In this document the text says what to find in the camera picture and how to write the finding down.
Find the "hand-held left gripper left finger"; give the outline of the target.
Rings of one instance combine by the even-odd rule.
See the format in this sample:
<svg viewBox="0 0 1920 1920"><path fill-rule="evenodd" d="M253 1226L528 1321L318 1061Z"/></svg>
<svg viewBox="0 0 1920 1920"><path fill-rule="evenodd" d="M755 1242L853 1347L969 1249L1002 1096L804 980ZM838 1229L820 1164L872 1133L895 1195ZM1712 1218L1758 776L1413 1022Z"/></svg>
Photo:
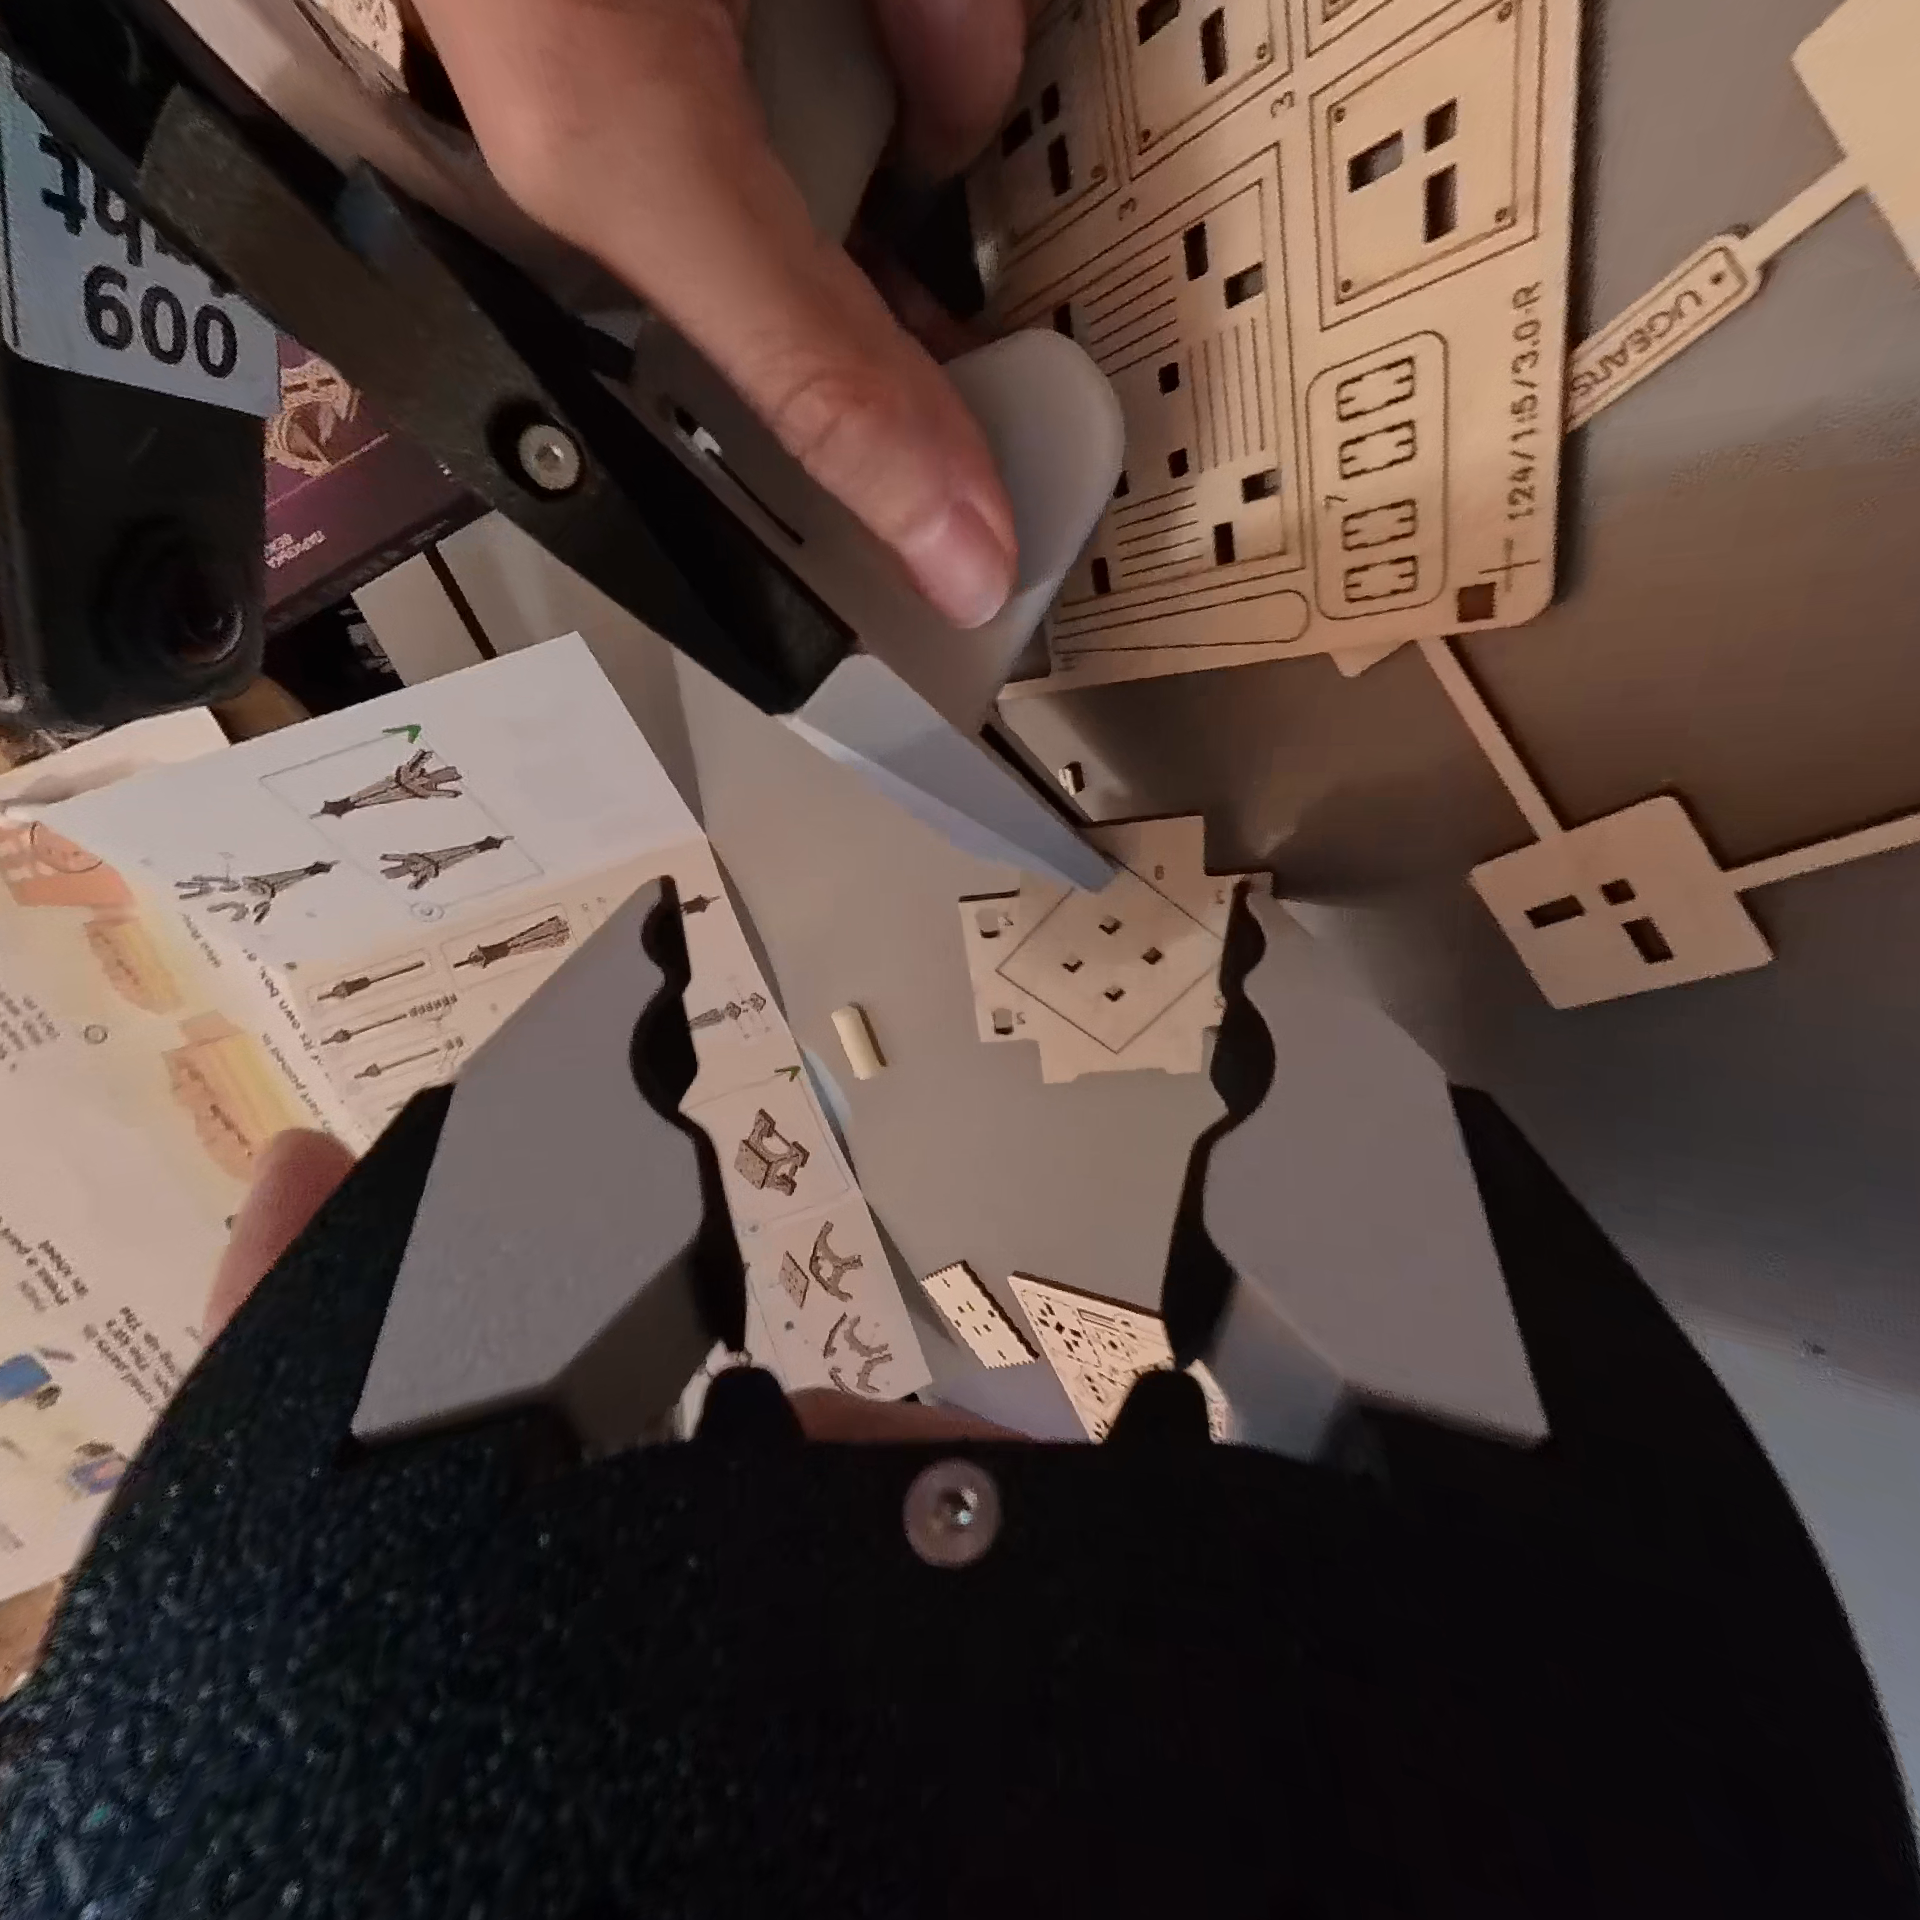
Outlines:
<svg viewBox="0 0 1920 1920"><path fill-rule="evenodd" d="M553 1413L576 1451L666 1441L712 1347L745 1347L745 1265L680 1108L692 945L643 883L449 1082L349 1439L397 1441Z"/></svg>

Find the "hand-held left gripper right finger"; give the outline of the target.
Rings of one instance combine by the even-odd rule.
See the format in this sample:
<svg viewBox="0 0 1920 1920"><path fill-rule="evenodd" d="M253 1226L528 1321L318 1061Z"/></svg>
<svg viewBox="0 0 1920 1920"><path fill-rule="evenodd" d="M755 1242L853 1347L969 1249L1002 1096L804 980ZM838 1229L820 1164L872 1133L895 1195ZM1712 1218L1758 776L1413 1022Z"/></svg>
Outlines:
<svg viewBox="0 0 1920 1920"><path fill-rule="evenodd" d="M1213 1096L1161 1321L1232 1441L1316 1458L1346 1413L1551 1441L1456 1082L1267 883L1232 906Z"/></svg>

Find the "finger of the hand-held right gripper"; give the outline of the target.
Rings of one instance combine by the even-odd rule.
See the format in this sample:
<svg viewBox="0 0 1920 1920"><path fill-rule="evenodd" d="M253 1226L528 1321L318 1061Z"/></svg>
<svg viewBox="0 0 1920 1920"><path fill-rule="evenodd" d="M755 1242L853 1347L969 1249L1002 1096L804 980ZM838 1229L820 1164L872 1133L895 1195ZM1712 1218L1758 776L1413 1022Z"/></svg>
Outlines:
<svg viewBox="0 0 1920 1920"><path fill-rule="evenodd" d="M983 739L954 730L895 668L838 658L797 718L825 760L909 812L960 854L989 854L1062 888L1112 888L1112 854L1022 784Z"/></svg>

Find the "cross-shaped wooden piece diamond print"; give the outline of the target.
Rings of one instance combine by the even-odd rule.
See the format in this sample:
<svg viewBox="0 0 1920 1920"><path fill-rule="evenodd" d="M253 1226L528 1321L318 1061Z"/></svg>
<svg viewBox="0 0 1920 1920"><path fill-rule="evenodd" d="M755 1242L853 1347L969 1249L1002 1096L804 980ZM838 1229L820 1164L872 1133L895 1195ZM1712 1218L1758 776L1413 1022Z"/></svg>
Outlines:
<svg viewBox="0 0 1920 1920"><path fill-rule="evenodd" d="M1226 1022L1226 937L1239 888L1213 870L1210 820L1131 820L1084 837L1112 854L1104 888L1022 883L960 894L960 950L983 1047L1039 1047L1039 1082L1084 1072L1210 1072Z"/></svg>

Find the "wooden four-square frame piece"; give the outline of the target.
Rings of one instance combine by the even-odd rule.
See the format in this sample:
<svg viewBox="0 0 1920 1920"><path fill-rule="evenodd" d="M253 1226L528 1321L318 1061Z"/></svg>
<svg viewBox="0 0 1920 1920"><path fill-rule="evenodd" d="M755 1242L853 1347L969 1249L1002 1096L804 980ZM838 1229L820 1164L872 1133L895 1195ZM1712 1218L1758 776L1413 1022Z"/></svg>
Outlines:
<svg viewBox="0 0 1920 1920"><path fill-rule="evenodd" d="M1580 106L1556 614L1366 668L1502 790L1442 870L1551 1009L1916 849L1916 11L1598 11Z"/></svg>

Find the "wooden puzzle sheet square cutout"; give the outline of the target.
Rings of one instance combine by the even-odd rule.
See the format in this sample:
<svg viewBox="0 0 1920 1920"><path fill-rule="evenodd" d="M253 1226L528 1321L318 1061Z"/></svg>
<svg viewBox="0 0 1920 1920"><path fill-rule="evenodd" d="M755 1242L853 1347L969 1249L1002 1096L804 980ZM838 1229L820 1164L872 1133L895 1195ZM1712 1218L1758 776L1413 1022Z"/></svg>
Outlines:
<svg viewBox="0 0 1920 1920"><path fill-rule="evenodd" d="M983 327L1120 490L1009 695L1520 627L1556 594L1580 0L1044 0L969 172Z"/></svg>

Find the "grey desk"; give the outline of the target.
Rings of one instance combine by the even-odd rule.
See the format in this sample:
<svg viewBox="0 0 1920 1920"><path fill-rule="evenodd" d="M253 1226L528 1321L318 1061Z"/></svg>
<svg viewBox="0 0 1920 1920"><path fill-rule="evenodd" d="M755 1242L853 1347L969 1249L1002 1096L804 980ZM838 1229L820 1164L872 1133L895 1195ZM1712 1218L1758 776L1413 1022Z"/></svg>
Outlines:
<svg viewBox="0 0 1920 1920"><path fill-rule="evenodd" d="M1034 11L879 11L879 47L906 140L960 169ZM1257 658L1009 695L1009 730L1084 760L1082 812L1201 812L1213 865L1267 865L1704 1331L1856 1618L1916 1618L1916 849L1758 894L1753 980L1551 1009L1442 870L1502 790L1432 695Z"/></svg>

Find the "person's left hand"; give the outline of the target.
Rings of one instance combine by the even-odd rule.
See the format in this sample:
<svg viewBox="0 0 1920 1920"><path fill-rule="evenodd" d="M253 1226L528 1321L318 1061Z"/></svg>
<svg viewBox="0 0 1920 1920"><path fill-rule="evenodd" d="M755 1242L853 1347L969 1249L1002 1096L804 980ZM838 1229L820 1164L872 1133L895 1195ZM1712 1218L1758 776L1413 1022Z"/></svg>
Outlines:
<svg viewBox="0 0 1920 1920"><path fill-rule="evenodd" d="M244 1307L244 1294L279 1269L279 1254L313 1229L313 1218L349 1181L358 1151L330 1133L279 1133L253 1157L253 1194L230 1226L230 1249L218 1265L218 1294L203 1294L203 1347L226 1338L226 1329Z"/></svg>

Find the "person's right hand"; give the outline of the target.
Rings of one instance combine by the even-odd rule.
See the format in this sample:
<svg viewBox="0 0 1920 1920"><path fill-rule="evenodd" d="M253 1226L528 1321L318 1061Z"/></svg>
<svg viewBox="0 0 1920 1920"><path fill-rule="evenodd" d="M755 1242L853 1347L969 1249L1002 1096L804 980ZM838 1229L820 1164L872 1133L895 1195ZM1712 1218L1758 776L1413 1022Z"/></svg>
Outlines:
<svg viewBox="0 0 1920 1920"><path fill-rule="evenodd" d="M1019 594L1019 506L948 356L969 327L867 233L820 240L728 0L422 0L504 192L652 300L954 619Z"/></svg>

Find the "purple puzzle box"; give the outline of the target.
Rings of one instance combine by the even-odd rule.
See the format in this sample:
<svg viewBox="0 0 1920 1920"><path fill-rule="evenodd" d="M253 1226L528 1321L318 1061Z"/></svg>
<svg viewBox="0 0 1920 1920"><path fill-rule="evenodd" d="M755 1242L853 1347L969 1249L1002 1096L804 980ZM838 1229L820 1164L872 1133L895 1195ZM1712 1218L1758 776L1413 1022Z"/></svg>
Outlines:
<svg viewBox="0 0 1920 1920"><path fill-rule="evenodd" d="M430 538L484 516L374 397L279 336L279 411L260 430L260 634L288 634Z"/></svg>

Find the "wooden puzzle sheet arch parts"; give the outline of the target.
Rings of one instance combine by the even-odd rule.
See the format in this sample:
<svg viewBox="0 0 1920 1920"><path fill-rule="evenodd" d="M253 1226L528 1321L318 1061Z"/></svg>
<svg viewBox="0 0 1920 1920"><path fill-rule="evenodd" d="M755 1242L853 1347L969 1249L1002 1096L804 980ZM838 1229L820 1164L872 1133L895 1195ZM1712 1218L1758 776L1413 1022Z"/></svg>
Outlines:
<svg viewBox="0 0 1920 1920"><path fill-rule="evenodd" d="M1044 1287L1044 1278L1009 1278L1009 1287L1019 1287L1019 1307L1022 1307L1044 1376L1062 1384L1084 1441L1112 1439L1112 1420L1142 1376L1178 1376L1168 1321L1093 1301L1093 1294Z"/></svg>

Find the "small serrated square wooden piece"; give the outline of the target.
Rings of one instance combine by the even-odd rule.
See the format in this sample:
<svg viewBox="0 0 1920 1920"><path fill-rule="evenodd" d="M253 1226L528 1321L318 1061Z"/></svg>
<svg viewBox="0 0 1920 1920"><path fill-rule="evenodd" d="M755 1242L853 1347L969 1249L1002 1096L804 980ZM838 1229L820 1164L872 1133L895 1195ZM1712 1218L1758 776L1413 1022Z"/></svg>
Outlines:
<svg viewBox="0 0 1920 1920"><path fill-rule="evenodd" d="M1039 1347L1019 1331L1019 1321L989 1301L989 1287L969 1265L931 1269L918 1294L983 1376L1039 1369Z"/></svg>

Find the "white tower instruction sheet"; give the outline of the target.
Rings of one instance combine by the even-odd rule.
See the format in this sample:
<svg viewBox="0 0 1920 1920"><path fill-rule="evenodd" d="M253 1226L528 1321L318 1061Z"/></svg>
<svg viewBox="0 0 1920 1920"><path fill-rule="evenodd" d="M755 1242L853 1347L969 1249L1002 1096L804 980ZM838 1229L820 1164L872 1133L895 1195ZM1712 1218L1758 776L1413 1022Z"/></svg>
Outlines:
<svg viewBox="0 0 1920 1920"><path fill-rule="evenodd" d="M697 1082L745 1254L745 1347L789 1392L906 1408L931 1361L710 826L576 634L134 773L37 812L218 962L244 962L323 1129L365 1151L590 937L676 883Z"/></svg>

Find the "colour illustrated instruction sheet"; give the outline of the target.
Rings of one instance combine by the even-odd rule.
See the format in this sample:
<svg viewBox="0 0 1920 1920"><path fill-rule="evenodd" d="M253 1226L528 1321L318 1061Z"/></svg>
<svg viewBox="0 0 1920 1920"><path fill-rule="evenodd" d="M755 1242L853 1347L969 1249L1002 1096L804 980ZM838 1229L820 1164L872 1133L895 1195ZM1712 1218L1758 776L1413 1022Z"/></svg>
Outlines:
<svg viewBox="0 0 1920 1920"><path fill-rule="evenodd" d="M288 1129L271 983L59 826L0 837L0 1595L63 1579L203 1347Z"/></svg>

